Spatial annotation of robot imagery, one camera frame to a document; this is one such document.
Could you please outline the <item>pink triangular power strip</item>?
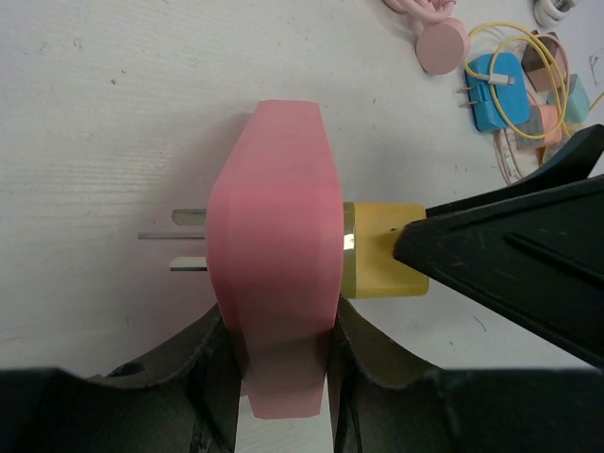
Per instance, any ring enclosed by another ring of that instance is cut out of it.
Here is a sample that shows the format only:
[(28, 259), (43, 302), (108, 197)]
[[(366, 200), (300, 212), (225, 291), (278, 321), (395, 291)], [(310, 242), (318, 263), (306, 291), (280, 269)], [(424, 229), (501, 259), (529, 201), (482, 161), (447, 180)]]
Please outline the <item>pink triangular power strip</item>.
[(205, 271), (260, 419), (321, 410), (329, 338), (344, 266), (344, 206), (321, 110), (309, 101), (257, 104), (204, 212), (206, 253), (174, 271)]

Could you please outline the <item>pink plug charger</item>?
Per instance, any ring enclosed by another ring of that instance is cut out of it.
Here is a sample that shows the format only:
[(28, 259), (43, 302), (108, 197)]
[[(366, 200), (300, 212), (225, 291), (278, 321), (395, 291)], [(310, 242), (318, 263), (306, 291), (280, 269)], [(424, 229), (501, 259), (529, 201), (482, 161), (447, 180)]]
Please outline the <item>pink plug charger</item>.
[(539, 38), (555, 59), (561, 70), (562, 77), (559, 77), (553, 64), (549, 61), (543, 61), (537, 50), (529, 44), (525, 47), (521, 59), (523, 70), (536, 92), (547, 92), (553, 88), (557, 89), (558, 83), (561, 85), (566, 81), (568, 66), (567, 57), (565, 52), (561, 50), (561, 42), (558, 35), (555, 32), (538, 34), (536, 30), (533, 31), (533, 34)]

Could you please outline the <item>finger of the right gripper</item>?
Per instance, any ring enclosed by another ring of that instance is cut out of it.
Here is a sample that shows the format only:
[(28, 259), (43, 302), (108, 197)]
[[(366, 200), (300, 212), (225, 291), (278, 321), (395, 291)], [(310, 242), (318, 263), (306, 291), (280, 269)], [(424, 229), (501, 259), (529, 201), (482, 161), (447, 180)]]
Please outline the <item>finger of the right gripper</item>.
[(586, 127), (541, 168), (509, 189), (551, 189), (586, 179), (603, 153), (603, 125)]

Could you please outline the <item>peach USB charger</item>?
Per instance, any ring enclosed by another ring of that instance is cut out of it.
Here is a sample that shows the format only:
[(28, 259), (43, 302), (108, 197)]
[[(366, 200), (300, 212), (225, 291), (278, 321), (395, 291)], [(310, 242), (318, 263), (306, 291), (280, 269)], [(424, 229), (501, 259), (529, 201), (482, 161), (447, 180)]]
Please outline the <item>peach USB charger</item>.
[(555, 145), (562, 140), (562, 127), (556, 126), (559, 113), (553, 105), (531, 105), (530, 116), (526, 122), (518, 126), (523, 133), (536, 136), (540, 139), (529, 139), (514, 133), (516, 145), (519, 149), (530, 149)]

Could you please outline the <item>teal plug charger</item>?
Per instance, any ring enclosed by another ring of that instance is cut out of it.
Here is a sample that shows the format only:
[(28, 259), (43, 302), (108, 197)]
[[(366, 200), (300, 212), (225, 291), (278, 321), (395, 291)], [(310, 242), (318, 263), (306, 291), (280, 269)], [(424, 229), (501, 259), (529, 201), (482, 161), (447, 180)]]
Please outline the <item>teal plug charger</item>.
[[(565, 86), (569, 92), (564, 121), (571, 125), (584, 123), (589, 116), (590, 101), (580, 77), (577, 74), (570, 75), (569, 82)], [(562, 85), (560, 83), (558, 83), (557, 91), (562, 101)], [(549, 91), (546, 102), (548, 105), (554, 106), (554, 113), (558, 114), (554, 90)]]

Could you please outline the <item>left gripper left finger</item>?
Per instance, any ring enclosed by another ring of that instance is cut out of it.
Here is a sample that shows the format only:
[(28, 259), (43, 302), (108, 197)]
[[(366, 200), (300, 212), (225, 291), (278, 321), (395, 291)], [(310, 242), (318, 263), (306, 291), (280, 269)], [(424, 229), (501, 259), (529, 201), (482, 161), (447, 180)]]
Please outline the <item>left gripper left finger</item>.
[(220, 311), (106, 376), (1, 373), (4, 452), (232, 452), (241, 377)]

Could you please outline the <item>yellow USB charger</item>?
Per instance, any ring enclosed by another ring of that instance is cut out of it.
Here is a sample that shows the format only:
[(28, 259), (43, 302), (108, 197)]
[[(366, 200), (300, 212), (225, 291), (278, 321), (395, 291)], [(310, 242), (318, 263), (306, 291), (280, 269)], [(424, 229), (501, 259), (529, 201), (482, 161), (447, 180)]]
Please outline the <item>yellow USB charger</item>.
[(409, 223), (424, 220), (419, 204), (344, 203), (344, 270), (348, 299), (418, 296), (428, 277), (394, 258), (394, 245)]

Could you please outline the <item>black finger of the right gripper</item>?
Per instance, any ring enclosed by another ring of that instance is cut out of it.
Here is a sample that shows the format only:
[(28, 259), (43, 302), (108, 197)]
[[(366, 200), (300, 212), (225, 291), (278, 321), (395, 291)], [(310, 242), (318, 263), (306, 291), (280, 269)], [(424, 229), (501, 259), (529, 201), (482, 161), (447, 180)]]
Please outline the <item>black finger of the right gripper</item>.
[(394, 257), (602, 367), (602, 177), (413, 222)]

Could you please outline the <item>blue plug adapter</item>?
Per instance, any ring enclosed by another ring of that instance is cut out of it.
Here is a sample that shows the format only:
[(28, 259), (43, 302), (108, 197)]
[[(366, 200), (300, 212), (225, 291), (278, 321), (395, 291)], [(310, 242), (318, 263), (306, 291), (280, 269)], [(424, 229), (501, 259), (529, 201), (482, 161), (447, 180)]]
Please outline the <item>blue plug adapter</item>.
[(490, 84), (490, 65), (493, 55), (483, 54), (468, 63), (469, 68), (486, 79), (478, 79), (465, 73), (468, 101), (474, 124), (479, 132), (495, 132), (506, 128), (493, 99), (495, 93), (500, 107), (514, 126), (525, 123), (530, 116), (530, 102), (526, 90), (521, 63), (513, 53), (501, 52), (495, 60), (493, 74), (497, 79), (507, 78), (506, 83)]

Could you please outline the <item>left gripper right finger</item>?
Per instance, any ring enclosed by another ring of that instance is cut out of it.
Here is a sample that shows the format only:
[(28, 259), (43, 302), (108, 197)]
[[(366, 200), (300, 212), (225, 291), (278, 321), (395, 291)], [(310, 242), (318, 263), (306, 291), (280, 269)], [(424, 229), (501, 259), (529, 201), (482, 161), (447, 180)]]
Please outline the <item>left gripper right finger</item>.
[(595, 369), (440, 369), (341, 298), (327, 386), (336, 452), (600, 452)]

